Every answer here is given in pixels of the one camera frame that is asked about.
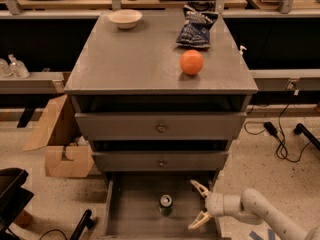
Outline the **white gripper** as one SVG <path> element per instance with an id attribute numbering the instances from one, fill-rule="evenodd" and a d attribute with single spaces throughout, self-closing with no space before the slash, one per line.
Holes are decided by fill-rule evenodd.
<path id="1" fill-rule="evenodd" d="M 212 217 L 231 216 L 237 217 L 242 211 L 241 200 L 238 195 L 224 195 L 210 193 L 210 191 L 196 180 L 190 183 L 205 198 L 207 212 L 200 211 L 195 220 L 188 226 L 189 230 L 195 230 L 207 223 Z"/>

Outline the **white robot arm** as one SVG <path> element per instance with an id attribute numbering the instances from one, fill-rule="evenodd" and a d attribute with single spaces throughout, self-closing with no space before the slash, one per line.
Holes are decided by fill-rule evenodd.
<path id="1" fill-rule="evenodd" d="M 196 180 L 190 183 L 205 199 L 206 209 L 200 211 L 188 226 L 190 230 L 197 229 L 211 218 L 229 216 L 246 224 L 259 225 L 265 222 L 281 240 L 320 240 L 320 227 L 307 232 L 255 189 L 245 189 L 240 196 L 224 195 L 211 192 Z"/>

